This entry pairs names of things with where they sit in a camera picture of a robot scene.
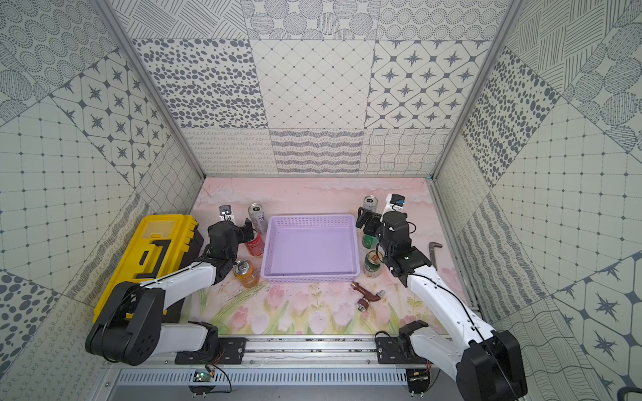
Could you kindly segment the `green soda can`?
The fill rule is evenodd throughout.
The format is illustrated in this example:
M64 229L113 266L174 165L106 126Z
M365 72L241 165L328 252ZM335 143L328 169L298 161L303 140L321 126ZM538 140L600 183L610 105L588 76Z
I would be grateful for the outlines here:
M364 249L372 250L375 249L378 245L378 239L375 236L364 234L361 240L361 244Z

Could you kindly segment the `red cola can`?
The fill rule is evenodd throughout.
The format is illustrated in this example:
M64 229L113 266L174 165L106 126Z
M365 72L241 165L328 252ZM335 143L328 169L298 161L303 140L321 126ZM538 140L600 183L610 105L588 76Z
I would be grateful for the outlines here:
M261 233L254 231L252 239L246 243L246 247L252 257L262 256L265 245Z

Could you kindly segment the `white energy can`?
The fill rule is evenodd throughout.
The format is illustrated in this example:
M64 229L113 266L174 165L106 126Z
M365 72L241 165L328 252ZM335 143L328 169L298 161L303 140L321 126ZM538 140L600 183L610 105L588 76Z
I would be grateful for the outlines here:
M378 207L378 199L374 195L368 195L364 198L362 207L365 210L376 213Z
M265 217L262 205L252 203L248 208L248 215L252 222L253 227L262 235L266 234L269 228L269 221Z

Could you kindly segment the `orange soda can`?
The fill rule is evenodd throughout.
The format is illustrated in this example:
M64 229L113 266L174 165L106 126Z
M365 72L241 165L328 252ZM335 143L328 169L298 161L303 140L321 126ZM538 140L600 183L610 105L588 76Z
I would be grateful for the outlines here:
M240 260L232 269L234 277L241 283L245 288L255 287L259 282L259 274L252 265L252 262L248 260Z

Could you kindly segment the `white energy can front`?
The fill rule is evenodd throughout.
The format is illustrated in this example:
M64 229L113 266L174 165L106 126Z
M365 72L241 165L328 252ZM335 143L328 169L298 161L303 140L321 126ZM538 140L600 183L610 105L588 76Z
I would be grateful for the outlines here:
M269 228L269 221L265 217L262 205L252 203L248 208L248 215L252 222L253 227L262 235L266 234Z

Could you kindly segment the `green gold-top can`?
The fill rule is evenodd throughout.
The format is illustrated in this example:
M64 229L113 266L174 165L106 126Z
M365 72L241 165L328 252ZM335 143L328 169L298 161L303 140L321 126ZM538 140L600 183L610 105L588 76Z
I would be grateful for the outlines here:
M364 257L364 275L375 278L383 271L383 254L380 251L371 250Z

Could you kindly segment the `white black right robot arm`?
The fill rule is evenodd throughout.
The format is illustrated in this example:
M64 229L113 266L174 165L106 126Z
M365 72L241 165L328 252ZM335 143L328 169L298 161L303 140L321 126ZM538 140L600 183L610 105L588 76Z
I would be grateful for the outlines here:
M423 321L408 323L398 336L404 348L436 364L465 400L519 400L528 393L518 339L496 330L449 289L432 261L413 246L400 206L389 205L382 214L360 208L355 225L377 238L392 276L431 309L450 336L445 339Z

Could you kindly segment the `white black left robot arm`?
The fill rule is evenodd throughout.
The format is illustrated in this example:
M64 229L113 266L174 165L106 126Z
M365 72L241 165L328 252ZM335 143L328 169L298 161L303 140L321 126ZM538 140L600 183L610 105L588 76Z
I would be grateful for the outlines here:
M204 237L189 215L144 218L95 307L85 350L110 363L138 366L160 354L176 364L208 364L220 354L218 329L180 321L185 298L221 282L240 245L254 240L250 220L221 221Z

